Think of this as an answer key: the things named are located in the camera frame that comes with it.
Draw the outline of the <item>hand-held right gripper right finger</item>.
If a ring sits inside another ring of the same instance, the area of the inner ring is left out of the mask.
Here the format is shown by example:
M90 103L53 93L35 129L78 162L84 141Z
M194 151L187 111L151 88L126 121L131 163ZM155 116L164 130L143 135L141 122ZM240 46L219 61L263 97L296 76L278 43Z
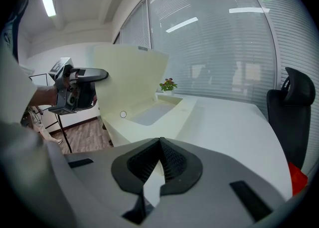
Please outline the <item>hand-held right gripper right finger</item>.
M202 175L186 193L161 196L149 215L150 228L246 228L255 223L231 187L243 181L273 212L285 203L266 180L234 158L186 142L163 139L194 154Z

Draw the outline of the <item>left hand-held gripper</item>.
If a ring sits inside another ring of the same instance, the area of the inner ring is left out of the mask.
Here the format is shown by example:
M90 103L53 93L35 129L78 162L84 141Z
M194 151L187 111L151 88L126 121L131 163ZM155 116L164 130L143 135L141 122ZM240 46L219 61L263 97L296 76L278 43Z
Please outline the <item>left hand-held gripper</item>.
M78 81L78 95L74 95L63 85L64 74L70 70L75 72ZM51 68L49 75L58 92L56 105L49 108L49 111L66 115L93 108L96 105L94 82L108 78L109 73L98 68L74 67L70 57L62 57Z

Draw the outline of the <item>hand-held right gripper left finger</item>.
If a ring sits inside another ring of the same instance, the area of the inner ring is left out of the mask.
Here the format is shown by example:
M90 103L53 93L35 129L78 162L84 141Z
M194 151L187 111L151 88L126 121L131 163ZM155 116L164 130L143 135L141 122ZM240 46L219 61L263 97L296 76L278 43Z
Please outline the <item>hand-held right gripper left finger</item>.
M144 196L122 190L111 172L119 156L148 142L69 155L47 143L53 179L48 221L55 228L162 228L160 209L146 216Z

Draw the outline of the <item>cream folder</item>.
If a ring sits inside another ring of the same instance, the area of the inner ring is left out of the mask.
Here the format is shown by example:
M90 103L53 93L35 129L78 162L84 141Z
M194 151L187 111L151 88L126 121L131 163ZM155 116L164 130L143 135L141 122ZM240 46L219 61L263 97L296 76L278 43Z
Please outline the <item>cream folder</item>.
M168 59L140 46L94 48L95 68L109 74L95 88L101 119L115 147L147 138L177 139L185 127L197 100L156 94Z

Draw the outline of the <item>person's left forearm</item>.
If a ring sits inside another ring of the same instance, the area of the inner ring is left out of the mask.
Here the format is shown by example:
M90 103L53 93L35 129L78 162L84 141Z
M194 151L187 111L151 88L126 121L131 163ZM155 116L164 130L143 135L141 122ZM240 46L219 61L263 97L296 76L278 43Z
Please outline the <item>person's left forearm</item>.
M55 85L52 86L36 86L36 92L31 98L28 106L40 106L40 105L56 105L57 99L57 88Z

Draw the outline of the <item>person's left hand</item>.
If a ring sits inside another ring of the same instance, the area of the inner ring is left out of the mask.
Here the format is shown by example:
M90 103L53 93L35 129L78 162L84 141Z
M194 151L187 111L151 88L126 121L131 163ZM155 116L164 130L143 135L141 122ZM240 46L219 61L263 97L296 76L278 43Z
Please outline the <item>person's left hand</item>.
M78 95L78 74L79 70L70 70L64 74L63 85L74 95Z

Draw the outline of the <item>black tripod stand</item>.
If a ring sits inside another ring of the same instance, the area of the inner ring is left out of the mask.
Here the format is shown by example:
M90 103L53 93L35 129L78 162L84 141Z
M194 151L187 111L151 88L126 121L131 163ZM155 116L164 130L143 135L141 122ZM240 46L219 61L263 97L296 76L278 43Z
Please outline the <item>black tripod stand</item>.
M68 141L68 139L67 139L67 135L66 135L66 133L65 133L65 131L64 131L64 128L63 128L63 125L62 125L62 122L61 122L61 119L60 119L60 115L57 115L57 121L58 121L60 130L61 130L61 132L62 132L62 134L63 134L63 137L64 137L64 139L65 139L65 142L66 142L66 144L67 144L67 146L68 146L69 152L70 152L70 153L73 153L73 152L72 152L72 148L71 148L71 146L70 146L70 143L69 143L69 141Z

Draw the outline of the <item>small potted flower plant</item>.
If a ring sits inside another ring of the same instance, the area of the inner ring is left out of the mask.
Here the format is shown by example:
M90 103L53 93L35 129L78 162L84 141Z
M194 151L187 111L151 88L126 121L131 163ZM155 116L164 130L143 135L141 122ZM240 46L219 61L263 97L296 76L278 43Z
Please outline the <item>small potted flower plant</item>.
M164 83L159 84L161 91L166 95L173 95L173 91L177 89L177 84L172 78L165 79Z

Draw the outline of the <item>red plastic bag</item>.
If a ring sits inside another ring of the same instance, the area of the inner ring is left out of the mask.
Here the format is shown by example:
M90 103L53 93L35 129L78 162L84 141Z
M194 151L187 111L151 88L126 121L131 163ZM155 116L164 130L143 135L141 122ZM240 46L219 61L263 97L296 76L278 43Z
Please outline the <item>red plastic bag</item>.
M308 184L308 177L292 162L288 162L288 166L292 181L293 196L295 196L306 187Z

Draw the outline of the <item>person's patterned black shirt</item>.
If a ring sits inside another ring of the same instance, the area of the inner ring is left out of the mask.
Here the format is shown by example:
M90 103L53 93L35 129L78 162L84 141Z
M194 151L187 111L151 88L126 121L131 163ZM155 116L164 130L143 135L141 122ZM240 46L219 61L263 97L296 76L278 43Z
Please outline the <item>person's patterned black shirt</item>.
M28 0L19 0L0 33L0 46L6 46L18 62L18 30L28 6Z

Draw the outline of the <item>black office chair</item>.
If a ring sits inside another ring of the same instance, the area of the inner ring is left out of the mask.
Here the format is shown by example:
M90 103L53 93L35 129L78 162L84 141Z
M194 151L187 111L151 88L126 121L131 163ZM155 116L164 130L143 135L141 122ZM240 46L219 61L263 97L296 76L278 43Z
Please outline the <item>black office chair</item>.
M287 162L303 167L308 147L311 105L316 97L313 81L304 73L285 68L288 77L280 90L267 92L268 121Z

